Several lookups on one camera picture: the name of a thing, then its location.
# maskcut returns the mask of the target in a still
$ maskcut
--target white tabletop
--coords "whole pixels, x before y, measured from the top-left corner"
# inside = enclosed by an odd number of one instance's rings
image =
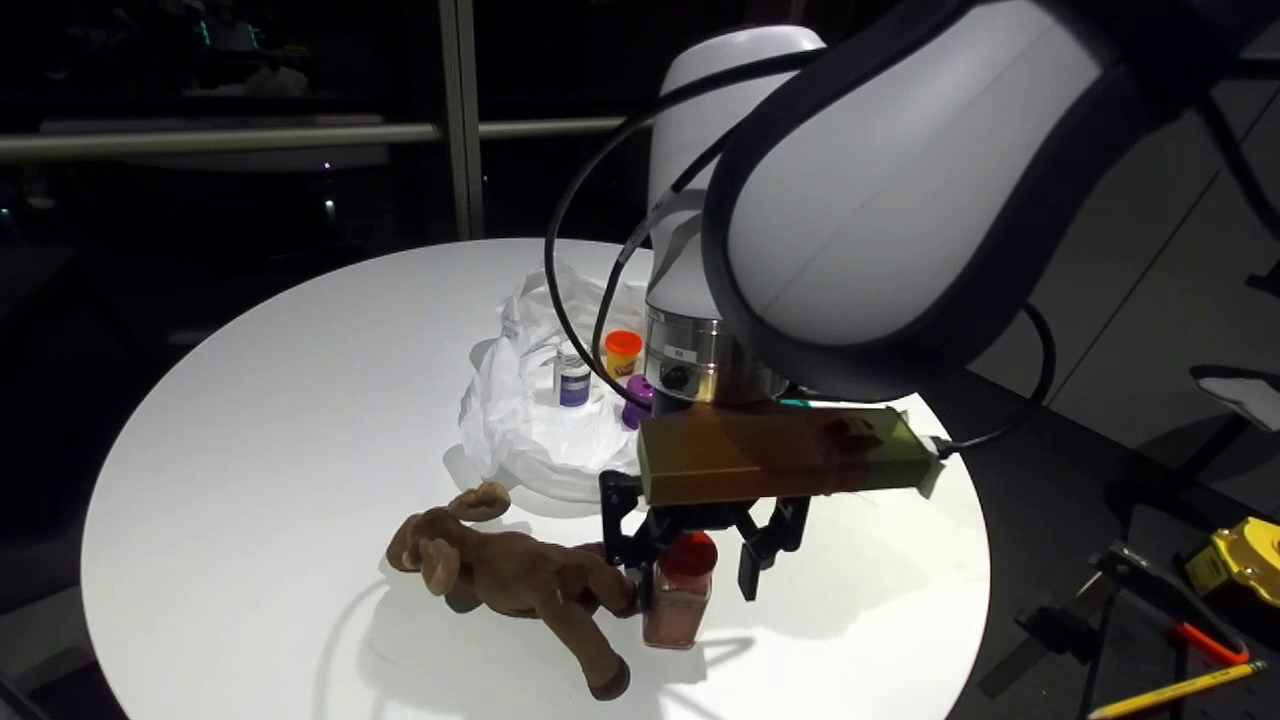
[[[563,246],[607,267],[607,246]],[[309,280],[206,335],[135,410],[91,493],[85,610],[131,720],[505,720],[505,717],[876,717],[939,720],[986,622],[986,532],[960,460],[935,493],[813,506],[739,601],[718,537],[700,647],[638,644],[595,704],[535,622],[450,618],[380,553],[405,513],[443,506],[468,354],[540,267],[532,239],[440,246]],[[925,401],[915,434],[943,437]],[[520,506],[505,523],[598,542],[595,518]]]

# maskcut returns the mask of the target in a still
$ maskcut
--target floor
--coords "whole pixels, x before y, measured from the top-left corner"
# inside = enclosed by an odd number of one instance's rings
[[[135,276],[114,284],[114,299],[135,309],[135,317],[150,314],[150,330],[142,332],[199,332],[199,326],[217,326],[256,291],[266,296],[266,284],[281,284],[281,276],[224,291],[203,289],[203,296],[191,289],[175,291],[175,284],[184,280]],[[85,496],[112,434],[127,422],[135,401],[122,354],[91,326],[91,317],[75,317],[24,369],[0,369],[0,394],[10,422],[10,429],[0,434],[0,542],[2,550],[43,550],[43,566],[37,566],[28,586],[66,586],[75,582]],[[926,401],[955,437],[992,429],[1014,404],[1012,394],[982,381],[965,381],[960,390],[932,394]],[[986,647],[972,694],[965,694],[953,720],[1075,720],[1088,681],[1088,667],[1075,659],[1052,658],[997,700],[980,694],[980,681],[986,659],[1019,644],[1014,612],[1071,593],[1088,577],[1088,556],[1121,537],[1121,523],[1107,518],[1103,487],[1132,473],[1158,475],[1158,467],[1138,466],[1132,453],[1059,415],[1036,415],[1003,445],[972,453],[967,466],[986,496],[997,587]],[[37,700],[51,720],[119,717],[97,667],[80,667],[48,683]]]

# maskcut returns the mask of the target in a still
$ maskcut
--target bottle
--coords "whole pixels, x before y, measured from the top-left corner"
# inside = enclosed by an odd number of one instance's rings
[[[574,355],[573,344],[557,350],[557,401],[559,410],[582,410],[590,395],[590,369]]]
[[[649,647],[690,647],[709,612],[715,568],[715,542],[709,532],[682,532],[651,568],[651,595],[643,612]]]

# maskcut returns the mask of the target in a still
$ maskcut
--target black mount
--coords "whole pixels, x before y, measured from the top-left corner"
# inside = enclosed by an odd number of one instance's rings
[[[649,595],[651,566],[660,553],[690,530],[737,530],[743,537],[737,587],[757,601],[758,571],[776,553],[795,553],[805,542],[807,496],[781,496],[769,523],[752,522],[752,506],[700,506],[700,510],[649,510],[643,523],[629,537],[624,518],[638,510],[638,475],[598,473],[598,522],[607,560],[638,571],[638,595]]]

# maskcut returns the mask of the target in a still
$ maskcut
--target plastic bag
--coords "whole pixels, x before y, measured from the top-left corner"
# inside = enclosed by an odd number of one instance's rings
[[[557,271],[574,335],[586,344],[598,284]],[[643,330],[643,289],[617,289],[607,330]],[[635,434],[618,425],[624,401],[590,377],[582,410],[557,404],[557,350],[563,332],[535,271],[505,299],[500,335],[480,355],[463,395],[463,458],[506,487],[569,506],[598,506],[598,473],[635,473]]]

